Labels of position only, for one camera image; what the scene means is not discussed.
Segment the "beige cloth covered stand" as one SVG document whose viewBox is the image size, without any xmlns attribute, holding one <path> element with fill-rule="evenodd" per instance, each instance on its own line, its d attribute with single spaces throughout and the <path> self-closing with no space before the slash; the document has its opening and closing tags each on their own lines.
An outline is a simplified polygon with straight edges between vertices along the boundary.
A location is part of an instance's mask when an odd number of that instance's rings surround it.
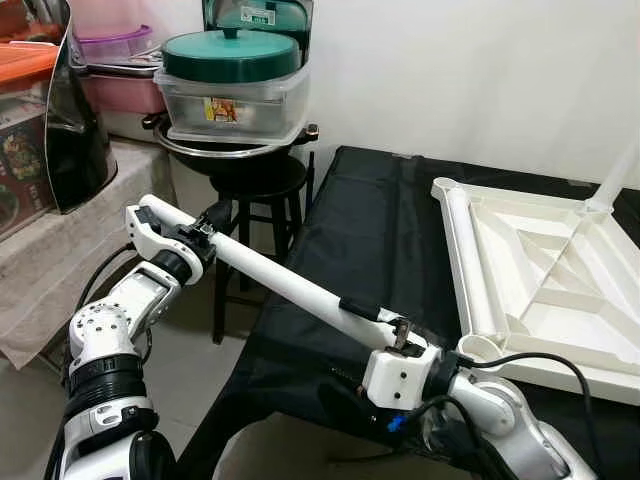
<svg viewBox="0 0 640 480">
<path fill-rule="evenodd" d="M 0 242 L 0 369 L 31 364 L 76 310 L 84 283 L 127 239 L 124 206 L 174 197 L 169 156 L 152 143 L 111 142 L 116 174 L 67 214 L 45 214 Z"/>
</svg>

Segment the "pink plastic basin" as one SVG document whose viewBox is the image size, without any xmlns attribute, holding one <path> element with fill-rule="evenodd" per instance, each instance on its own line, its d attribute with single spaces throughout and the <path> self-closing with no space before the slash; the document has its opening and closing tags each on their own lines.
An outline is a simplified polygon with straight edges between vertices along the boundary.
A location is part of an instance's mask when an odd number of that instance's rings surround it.
<svg viewBox="0 0 640 480">
<path fill-rule="evenodd" d="M 166 105 L 154 79 L 91 74 L 83 78 L 88 101 L 99 113 L 164 113 Z"/>
</svg>

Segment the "black tablecloth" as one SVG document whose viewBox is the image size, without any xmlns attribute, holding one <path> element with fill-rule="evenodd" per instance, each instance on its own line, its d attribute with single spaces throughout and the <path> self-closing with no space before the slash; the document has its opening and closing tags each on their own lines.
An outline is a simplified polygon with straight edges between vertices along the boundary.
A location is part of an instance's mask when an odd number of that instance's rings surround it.
<svg viewBox="0 0 640 480">
<path fill-rule="evenodd" d="M 438 177 L 474 186 L 516 189 L 538 195 L 584 200 L 594 188 L 573 188 L 561 178 L 477 166 L 430 157 L 398 159 L 389 152 L 339 147 L 326 170 L 314 204 L 285 257 L 288 269 L 329 291 L 380 303 L 410 316 L 448 346 L 461 337 L 444 224 L 430 184 Z M 356 389 L 369 358 L 360 343 L 270 294 L 242 349 L 227 384 L 198 425 L 175 465 L 179 480 L 320 480 L 303 463 L 287 460 L 285 448 L 302 447 L 324 433 L 343 431 L 319 424 L 317 384 L 343 381 Z M 259 421 L 280 413 L 305 425 L 253 451 L 279 463 L 270 472 L 257 467 L 237 474 L 230 460 L 251 452 L 248 436 Z M 471 452 L 458 460 L 435 460 L 420 442 L 387 430 L 343 433 L 364 440 L 376 451 L 401 460 L 421 460 L 443 472 L 471 474 Z"/>
</svg>

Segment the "pink box red lid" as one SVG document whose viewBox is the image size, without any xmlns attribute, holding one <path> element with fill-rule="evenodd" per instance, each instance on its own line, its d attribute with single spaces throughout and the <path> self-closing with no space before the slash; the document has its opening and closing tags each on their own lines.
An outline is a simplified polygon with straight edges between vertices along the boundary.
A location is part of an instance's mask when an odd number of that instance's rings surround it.
<svg viewBox="0 0 640 480">
<path fill-rule="evenodd" d="M 129 35 L 145 24 L 140 0 L 68 0 L 77 38 Z"/>
</svg>

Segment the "black plastic bag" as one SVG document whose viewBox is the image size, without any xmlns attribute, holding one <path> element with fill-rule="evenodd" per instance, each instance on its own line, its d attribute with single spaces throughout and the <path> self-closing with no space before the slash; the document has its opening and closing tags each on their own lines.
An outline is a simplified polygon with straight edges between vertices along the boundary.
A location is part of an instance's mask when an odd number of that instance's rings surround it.
<svg viewBox="0 0 640 480">
<path fill-rule="evenodd" d="M 69 0 L 42 0 L 55 35 L 58 59 L 47 93 L 45 154 L 52 200 L 68 214 L 99 195 L 114 179 L 118 166 L 110 157 L 108 132 L 84 88 L 90 76 L 72 28 Z"/>
</svg>

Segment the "clear plastic storage box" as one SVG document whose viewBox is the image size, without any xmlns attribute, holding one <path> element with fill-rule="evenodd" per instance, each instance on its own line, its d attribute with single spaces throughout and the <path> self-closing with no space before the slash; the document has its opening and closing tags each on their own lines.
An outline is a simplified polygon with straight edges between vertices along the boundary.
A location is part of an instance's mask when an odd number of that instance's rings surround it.
<svg viewBox="0 0 640 480">
<path fill-rule="evenodd" d="M 154 83 L 166 105 L 170 140 L 288 145 L 305 128 L 311 68 L 269 81 L 215 84 L 159 70 Z"/>
</svg>

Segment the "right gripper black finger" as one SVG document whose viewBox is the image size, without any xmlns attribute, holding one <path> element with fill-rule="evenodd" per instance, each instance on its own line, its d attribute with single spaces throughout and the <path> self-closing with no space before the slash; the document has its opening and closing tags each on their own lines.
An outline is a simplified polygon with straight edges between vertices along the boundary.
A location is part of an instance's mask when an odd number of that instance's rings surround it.
<svg viewBox="0 0 640 480">
<path fill-rule="evenodd" d="M 339 308 L 348 312 L 348 314 L 362 317 L 362 319 L 370 321 L 370 323 L 393 323 L 393 312 L 387 310 L 387 308 L 374 305 L 374 303 L 358 301 L 351 297 L 340 297 Z"/>
<path fill-rule="evenodd" d="M 333 379 L 317 384 L 319 424 L 340 433 L 383 433 L 385 425 L 378 407 L 351 385 Z"/>
</svg>

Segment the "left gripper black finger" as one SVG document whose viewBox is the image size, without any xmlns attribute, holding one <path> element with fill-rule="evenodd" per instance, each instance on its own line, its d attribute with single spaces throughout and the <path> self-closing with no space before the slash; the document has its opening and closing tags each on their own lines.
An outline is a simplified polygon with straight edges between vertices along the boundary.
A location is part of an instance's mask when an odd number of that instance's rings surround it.
<svg viewBox="0 0 640 480">
<path fill-rule="evenodd" d="M 236 201 L 220 198 L 198 216 L 198 234 L 211 239 L 215 234 L 229 236 L 236 229 Z"/>
</svg>

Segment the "purple lidded clear container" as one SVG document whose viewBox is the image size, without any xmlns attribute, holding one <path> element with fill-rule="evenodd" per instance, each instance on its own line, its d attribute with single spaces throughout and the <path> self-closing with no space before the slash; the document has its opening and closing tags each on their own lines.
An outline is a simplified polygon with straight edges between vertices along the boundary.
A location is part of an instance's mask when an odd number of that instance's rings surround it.
<svg viewBox="0 0 640 480">
<path fill-rule="evenodd" d="M 76 37 L 84 63 L 101 65 L 147 65 L 152 59 L 154 29 L 141 26 L 123 35 Z"/>
</svg>

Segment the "black wok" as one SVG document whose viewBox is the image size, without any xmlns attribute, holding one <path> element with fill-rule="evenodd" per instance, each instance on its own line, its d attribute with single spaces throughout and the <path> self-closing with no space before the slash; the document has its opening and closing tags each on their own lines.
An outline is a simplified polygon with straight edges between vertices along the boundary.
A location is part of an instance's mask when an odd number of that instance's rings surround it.
<svg viewBox="0 0 640 480">
<path fill-rule="evenodd" d="M 285 164 L 296 163 L 291 156 L 294 146 L 315 142 L 320 136 L 319 125 L 311 123 L 285 145 L 183 141 L 168 137 L 172 122 L 166 113 L 145 115 L 140 124 L 179 164 L 206 177 L 246 177 L 251 173 L 283 172 Z"/>
</svg>

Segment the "orange lidded storage box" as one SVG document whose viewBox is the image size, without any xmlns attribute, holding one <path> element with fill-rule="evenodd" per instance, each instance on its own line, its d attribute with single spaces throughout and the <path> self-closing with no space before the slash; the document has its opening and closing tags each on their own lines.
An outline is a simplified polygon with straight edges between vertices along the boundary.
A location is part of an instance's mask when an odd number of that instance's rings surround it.
<svg viewBox="0 0 640 480">
<path fill-rule="evenodd" d="M 0 44 L 0 241 L 55 206 L 45 120 L 59 47 Z"/>
</svg>

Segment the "green pot lid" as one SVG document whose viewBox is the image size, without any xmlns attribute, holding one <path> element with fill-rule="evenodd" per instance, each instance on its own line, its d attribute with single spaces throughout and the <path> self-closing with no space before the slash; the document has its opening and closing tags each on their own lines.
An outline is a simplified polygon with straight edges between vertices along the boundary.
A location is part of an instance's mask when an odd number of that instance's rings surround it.
<svg viewBox="0 0 640 480">
<path fill-rule="evenodd" d="M 256 29 L 210 29 L 178 35 L 161 46 L 169 76 L 215 84 L 274 81 L 303 65 L 292 37 Z"/>
</svg>

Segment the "grey printed box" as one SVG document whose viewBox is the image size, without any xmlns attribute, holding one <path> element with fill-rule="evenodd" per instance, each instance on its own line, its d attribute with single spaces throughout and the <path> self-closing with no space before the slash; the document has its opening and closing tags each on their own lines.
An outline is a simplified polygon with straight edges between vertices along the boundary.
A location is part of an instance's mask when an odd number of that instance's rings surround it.
<svg viewBox="0 0 640 480">
<path fill-rule="evenodd" d="M 314 0 L 202 0 L 205 29 L 256 29 L 310 50 Z"/>
</svg>

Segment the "white plastic children table top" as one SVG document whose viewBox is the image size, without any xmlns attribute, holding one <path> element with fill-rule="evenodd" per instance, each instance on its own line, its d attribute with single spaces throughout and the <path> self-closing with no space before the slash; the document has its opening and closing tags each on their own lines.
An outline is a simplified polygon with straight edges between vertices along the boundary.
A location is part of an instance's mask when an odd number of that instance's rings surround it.
<svg viewBox="0 0 640 480">
<path fill-rule="evenodd" d="M 431 196 L 451 259 L 439 187 L 447 179 L 431 183 Z M 612 212 L 586 212 L 585 201 L 571 198 L 458 183 L 471 198 L 499 333 L 470 332 L 451 260 L 457 352 L 490 362 L 509 380 L 639 403 L 639 250 Z"/>
</svg>

